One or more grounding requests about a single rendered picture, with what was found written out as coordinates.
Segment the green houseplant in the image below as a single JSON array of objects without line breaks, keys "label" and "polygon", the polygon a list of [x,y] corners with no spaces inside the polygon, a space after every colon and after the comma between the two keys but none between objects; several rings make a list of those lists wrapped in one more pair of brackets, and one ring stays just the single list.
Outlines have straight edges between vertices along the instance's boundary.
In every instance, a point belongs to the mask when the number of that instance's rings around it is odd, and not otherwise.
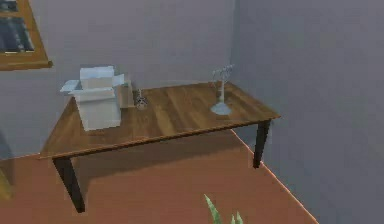
[{"label": "green houseplant", "polygon": [[[214,203],[211,201],[211,199],[207,195],[204,195],[204,198],[206,200],[208,209],[211,213],[213,224],[223,224],[220,213],[217,210]],[[230,224],[244,224],[244,221],[239,211],[237,211],[235,215],[231,215]]]}]

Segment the brown wooden table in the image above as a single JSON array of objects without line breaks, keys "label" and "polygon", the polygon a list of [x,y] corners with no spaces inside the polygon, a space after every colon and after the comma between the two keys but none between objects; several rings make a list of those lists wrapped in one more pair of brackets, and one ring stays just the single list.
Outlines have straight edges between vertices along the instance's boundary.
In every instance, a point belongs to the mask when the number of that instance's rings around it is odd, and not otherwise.
[{"label": "brown wooden table", "polygon": [[257,125],[253,167],[260,167],[270,123],[279,114],[238,86],[225,84],[228,115],[211,111],[218,93],[210,83],[145,89],[143,93],[146,109],[125,109],[120,126],[89,132],[71,99],[47,139],[39,157],[53,162],[77,212],[85,211],[85,203],[72,163],[75,157]]}]

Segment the small grey round object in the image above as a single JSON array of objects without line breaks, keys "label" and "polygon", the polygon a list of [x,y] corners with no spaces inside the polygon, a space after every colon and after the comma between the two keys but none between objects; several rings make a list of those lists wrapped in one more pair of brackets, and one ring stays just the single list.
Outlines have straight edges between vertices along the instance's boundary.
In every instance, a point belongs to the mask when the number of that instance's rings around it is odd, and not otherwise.
[{"label": "small grey round object", "polygon": [[147,108],[147,100],[142,95],[142,90],[141,89],[137,90],[136,108],[139,109],[139,110],[144,110],[144,109]]}]

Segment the brown flat box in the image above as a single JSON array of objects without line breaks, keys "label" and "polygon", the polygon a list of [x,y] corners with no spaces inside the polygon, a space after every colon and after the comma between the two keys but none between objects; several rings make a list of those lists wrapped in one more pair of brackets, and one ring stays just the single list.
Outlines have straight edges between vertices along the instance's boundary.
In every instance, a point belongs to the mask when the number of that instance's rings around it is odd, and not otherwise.
[{"label": "brown flat box", "polygon": [[134,107],[133,88],[130,81],[117,87],[117,98],[121,108]]}]

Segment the white open cardboard box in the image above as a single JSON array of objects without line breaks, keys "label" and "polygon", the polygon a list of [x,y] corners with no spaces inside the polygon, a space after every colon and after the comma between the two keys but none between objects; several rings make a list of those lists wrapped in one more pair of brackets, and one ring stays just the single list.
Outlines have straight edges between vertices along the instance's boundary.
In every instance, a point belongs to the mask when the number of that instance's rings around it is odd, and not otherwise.
[{"label": "white open cardboard box", "polygon": [[113,66],[80,69],[78,80],[68,80],[61,92],[72,95],[85,131],[118,127],[121,110],[116,87],[124,83],[124,75],[116,75]]}]

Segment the wooden framed window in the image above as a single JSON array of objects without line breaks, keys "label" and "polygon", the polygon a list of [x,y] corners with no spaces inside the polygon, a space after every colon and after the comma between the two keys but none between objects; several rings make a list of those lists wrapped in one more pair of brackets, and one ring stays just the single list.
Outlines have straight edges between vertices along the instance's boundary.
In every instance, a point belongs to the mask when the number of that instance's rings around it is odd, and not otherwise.
[{"label": "wooden framed window", "polygon": [[52,66],[29,0],[0,0],[0,71]]}]

